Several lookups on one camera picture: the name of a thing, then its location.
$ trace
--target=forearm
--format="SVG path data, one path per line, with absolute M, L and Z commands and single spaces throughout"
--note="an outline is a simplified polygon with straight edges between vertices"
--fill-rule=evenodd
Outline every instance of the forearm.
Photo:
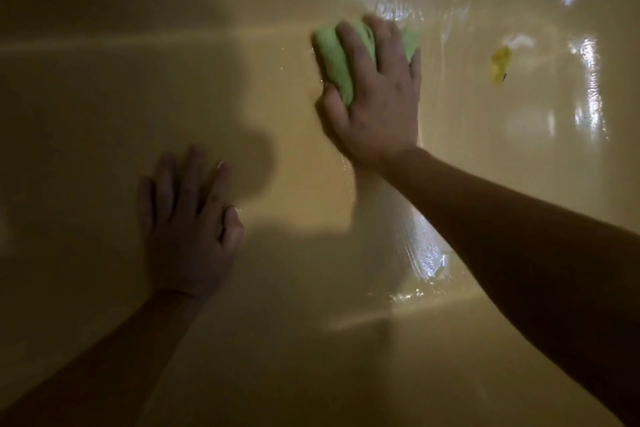
M 199 306 L 159 293 L 5 412 L 3 425 L 133 425 Z
M 640 347 L 632 332 L 639 324 L 640 238 L 422 149 L 386 163 L 383 175 L 452 245 L 505 316 L 620 415 L 607 391 L 637 391 L 628 372 Z

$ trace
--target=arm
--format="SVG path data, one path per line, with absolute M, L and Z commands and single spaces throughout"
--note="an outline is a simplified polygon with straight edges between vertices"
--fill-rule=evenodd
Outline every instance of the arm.
M 154 180 L 141 180 L 138 214 L 154 293 L 124 324 L 9 407 L 2 425 L 135 424 L 242 241 L 235 209 L 224 208 L 220 198 L 226 165 L 218 168 L 198 213 L 203 166 L 202 152 L 192 148 L 179 193 L 170 154 L 160 160 Z
M 638 422 L 640 237 L 477 178 L 420 149 L 419 53 L 407 64 L 395 24 L 367 22 L 377 67 L 350 27 L 340 25 L 356 99 L 347 112 L 335 88 L 324 95 L 342 144 L 425 215 L 537 348 L 624 422 Z

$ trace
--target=green sponge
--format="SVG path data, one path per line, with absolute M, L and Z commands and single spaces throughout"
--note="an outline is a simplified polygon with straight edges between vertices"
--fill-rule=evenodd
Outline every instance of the green sponge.
M 351 27 L 364 42 L 371 59 L 376 62 L 376 43 L 373 38 L 373 33 L 369 26 L 364 22 L 351 22 Z M 402 39 L 404 42 L 404 53 L 406 54 L 407 61 L 411 61 L 413 53 L 418 47 L 419 35 L 416 31 L 409 28 L 402 29 Z M 351 80 L 351 72 L 349 70 L 349 63 L 347 61 L 347 55 L 342 49 L 338 35 L 335 32 L 335 27 L 323 27 L 316 31 L 315 34 L 316 46 L 320 51 L 324 63 L 324 70 L 327 77 L 333 83 L 340 92 L 342 101 L 345 105 L 351 105 L 353 101 L 353 81 Z

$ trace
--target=person's left arm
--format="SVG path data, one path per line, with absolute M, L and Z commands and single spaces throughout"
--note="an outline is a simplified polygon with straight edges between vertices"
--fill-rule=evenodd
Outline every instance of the person's left arm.
M 2 416 L 3 426 L 134 425 L 164 367 L 231 264 L 244 228 L 226 207 L 229 169 L 219 166 L 204 206 L 204 155 L 191 148 L 177 183 L 167 153 L 154 178 L 142 178 L 138 215 L 147 252 L 151 297 L 115 331 Z

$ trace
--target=wet surface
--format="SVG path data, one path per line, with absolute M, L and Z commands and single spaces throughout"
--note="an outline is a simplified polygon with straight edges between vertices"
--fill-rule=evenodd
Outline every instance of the wet surface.
M 246 245 L 142 424 L 616 425 L 333 148 L 309 35 L 365 9 L 419 28 L 426 148 L 637 232 L 637 0 L 2 4 L 0 405 L 144 299 L 137 176 L 200 141 Z

